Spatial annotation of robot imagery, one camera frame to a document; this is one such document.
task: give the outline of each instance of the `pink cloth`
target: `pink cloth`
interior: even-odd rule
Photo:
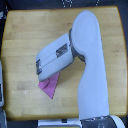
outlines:
[[[54,91],[57,85],[59,73],[51,76],[44,82],[39,82],[39,88],[42,89],[51,99],[53,98]]]

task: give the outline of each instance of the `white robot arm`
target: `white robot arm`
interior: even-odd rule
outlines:
[[[115,116],[109,116],[100,27],[97,18],[90,11],[83,11],[76,17],[69,35],[61,36],[38,53],[36,67],[39,81],[46,80],[73,63],[76,56],[86,61],[86,68],[78,87],[79,119],[83,126],[93,124],[92,121],[94,125],[98,125],[96,122],[103,123],[110,118],[116,122]]]

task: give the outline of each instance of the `wooden table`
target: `wooden table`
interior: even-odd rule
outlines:
[[[110,114],[127,113],[127,59],[124,33],[117,7],[10,11],[4,29],[3,65],[7,119],[30,120],[78,117],[77,87],[84,71],[78,58],[60,72],[51,100],[39,87],[37,53],[72,27],[83,10],[98,18],[107,72]]]

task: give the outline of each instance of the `table surface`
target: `table surface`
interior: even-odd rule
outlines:
[[[96,15],[101,29],[110,114],[126,115],[126,46],[118,9],[112,6],[8,13],[1,55],[7,119],[78,117],[77,88],[84,63],[76,58],[60,72],[51,100],[38,87],[35,57],[43,47],[67,33],[75,17],[85,9]]]

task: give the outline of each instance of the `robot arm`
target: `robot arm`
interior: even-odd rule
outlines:
[[[38,53],[36,67],[39,81],[44,81],[73,63],[77,55],[86,60],[86,68],[78,87],[79,119],[83,127],[91,127],[90,123],[96,127],[100,124],[98,122],[106,125],[114,123],[115,120],[109,116],[100,28],[97,18],[90,11],[83,11],[76,17],[70,35],[61,36]]]

